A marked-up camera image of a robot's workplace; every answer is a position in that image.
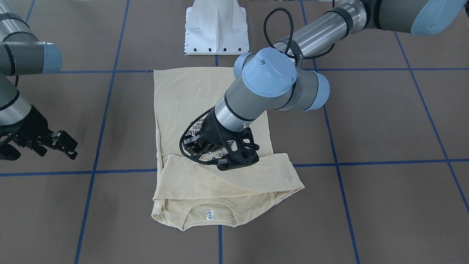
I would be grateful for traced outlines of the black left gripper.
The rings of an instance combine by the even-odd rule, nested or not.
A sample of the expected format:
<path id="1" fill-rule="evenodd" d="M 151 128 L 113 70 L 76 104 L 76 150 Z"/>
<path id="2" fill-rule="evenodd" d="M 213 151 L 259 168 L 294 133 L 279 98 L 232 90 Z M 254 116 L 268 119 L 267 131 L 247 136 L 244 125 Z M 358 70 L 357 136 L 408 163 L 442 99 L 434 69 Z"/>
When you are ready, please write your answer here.
<path id="1" fill-rule="evenodd" d="M 188 135 L 189 129 L 204 117 L 201 129 Z M 201 156 L 225 148 L 227 154 L 209 161 Z M 220 171 L 251 166 L 259 161 L 259 145 L 254 143 L 252 130 L 246 126 L 241 132 L 226 129 L 218 122 L 214 107 L 210 108 L 190 123 L 183 132 L 183 155 L 191 161 L 204 165 L 216 165 Z"/>

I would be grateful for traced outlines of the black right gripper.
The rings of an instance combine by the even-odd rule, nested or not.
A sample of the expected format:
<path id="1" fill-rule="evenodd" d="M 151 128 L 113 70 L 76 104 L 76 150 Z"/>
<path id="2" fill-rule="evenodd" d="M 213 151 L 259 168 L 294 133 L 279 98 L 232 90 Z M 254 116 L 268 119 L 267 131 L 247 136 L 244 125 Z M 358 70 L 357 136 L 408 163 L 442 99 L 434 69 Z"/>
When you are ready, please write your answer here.
<path id="1" fill-rule="evenodd" d="M 13 125 L 1 125 L 7 130 L 17 132 L 12 140 L 19 147 L 27 147 L 43 157 L 47 149 L 51 148 L 64 153 L 71 160 L 75 160 L 78 152 L 78 143 L 65 130 L 53 133 L 48 127 L 46 118 L 32 106 L 30 112 L 21 121 Z"/>

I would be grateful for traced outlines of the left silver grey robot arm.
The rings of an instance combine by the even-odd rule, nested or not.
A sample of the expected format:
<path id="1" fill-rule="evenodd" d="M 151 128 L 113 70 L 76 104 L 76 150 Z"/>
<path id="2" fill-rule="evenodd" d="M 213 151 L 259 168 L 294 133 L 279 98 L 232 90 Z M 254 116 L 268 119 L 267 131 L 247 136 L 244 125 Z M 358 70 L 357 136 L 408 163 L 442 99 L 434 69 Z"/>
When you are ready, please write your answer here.
<path id="1" fill-rule="evenodd" d="M 455 20 L 465 0 L 341 0 L 322 17 L 256 53 L 240 55 L 235 80 L 214 107 L 200 115 L 201 129 L 183 132 L 184 157 L 221 171 L 259 161 L 250 124 L 266 110 L 317 110 L 330 84 L 315 71 L 301 70 L 309 59 L 326 55 L 340 40 L 364 29 L 431 36 Z"/>

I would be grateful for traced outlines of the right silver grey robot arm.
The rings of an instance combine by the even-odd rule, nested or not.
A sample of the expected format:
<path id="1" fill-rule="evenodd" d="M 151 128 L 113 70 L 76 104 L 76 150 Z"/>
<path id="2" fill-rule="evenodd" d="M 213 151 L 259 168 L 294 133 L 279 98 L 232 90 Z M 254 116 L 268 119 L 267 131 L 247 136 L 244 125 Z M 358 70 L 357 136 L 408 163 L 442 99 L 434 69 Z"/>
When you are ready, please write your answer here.
<path id="1" fill-rule="evenodd" d="M 8 77 L 57 73 L 62 55 L 57 45 L 41 42 L 28 23 L 6 0 L 0 2 L 0 134 L 1 159 L 14 161 L 17 147 L 31 149 L 43 157 L 56 149 L 74 160 L 77 141 L 66 131 L 53 132 L 47 119 L 17 89 Z"/>

